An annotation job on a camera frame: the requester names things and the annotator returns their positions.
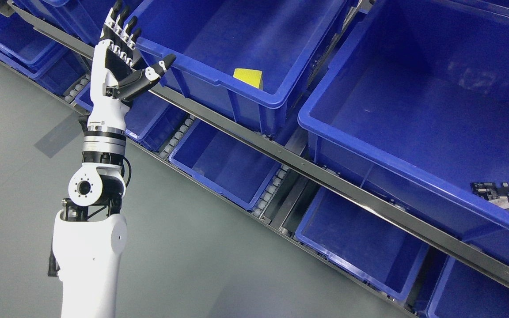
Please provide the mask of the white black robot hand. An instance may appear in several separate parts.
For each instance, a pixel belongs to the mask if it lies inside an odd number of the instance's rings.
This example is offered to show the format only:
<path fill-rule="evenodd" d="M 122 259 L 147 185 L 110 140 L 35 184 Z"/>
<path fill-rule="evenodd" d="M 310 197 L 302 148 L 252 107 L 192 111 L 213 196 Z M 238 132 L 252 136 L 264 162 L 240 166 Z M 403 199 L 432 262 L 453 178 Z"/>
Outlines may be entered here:
<path fill-rule="evenodd" d="M 136 40 L 141 30 L 137 17 L 129 17 L 129 7 L 121 0 L 107 12 L 93 51 L 90 97 L 93 103 L 87 131 L 123 134 L 125 115 L 133 100 L 157 85 L 176 60 L 168 54 L 159 62 L 135 69 Z"/>

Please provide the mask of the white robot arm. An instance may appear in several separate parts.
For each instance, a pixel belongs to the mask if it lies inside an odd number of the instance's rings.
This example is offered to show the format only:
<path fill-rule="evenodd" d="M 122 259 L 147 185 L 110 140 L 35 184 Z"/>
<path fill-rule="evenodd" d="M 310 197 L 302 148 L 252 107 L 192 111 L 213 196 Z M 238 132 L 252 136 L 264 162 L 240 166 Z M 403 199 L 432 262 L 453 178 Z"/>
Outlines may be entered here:
<path fill-rule="evenodd" d="M 62 318 L 114 318 L 121 256 L 128 226 L 125 196 L 126 136 L 118 127 L 79 117 L 81 167 L 54 219 L 49 276 L 63 286 Z"/>

